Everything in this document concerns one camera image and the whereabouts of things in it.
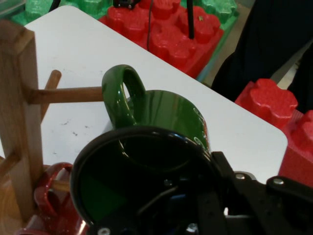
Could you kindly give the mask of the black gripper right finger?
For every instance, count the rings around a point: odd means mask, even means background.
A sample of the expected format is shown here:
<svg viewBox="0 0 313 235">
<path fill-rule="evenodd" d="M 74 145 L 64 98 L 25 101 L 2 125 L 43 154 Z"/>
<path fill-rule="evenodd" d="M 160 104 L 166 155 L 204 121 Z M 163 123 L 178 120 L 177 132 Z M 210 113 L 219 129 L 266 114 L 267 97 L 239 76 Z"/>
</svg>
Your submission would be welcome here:
<svg viewBox="0 0 313 235">
<path fill-rule="evenodd" d="M 232 214 L 244 214 L 264 235 L 311 235 L 313 233 L 313 189 L 283 176 L 265 184 L 236 177 L 223 152 L 212 152 L 217 192 Z"/>
</svg>

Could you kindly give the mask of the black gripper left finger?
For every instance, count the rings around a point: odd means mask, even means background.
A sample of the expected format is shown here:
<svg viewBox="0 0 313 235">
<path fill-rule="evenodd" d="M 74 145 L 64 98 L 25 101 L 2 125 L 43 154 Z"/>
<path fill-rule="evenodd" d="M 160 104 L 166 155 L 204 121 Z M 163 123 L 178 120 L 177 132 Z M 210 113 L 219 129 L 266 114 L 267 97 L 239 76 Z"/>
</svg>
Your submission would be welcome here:
<svg viewBox="0 0 313 235">
<path fill-rule="evenodd" d="M 208 226 L 210 194 L 189 181 L 134 191 L 116 209 L 93 223 L 93 235 L 200 235 Z"/>
</svg>

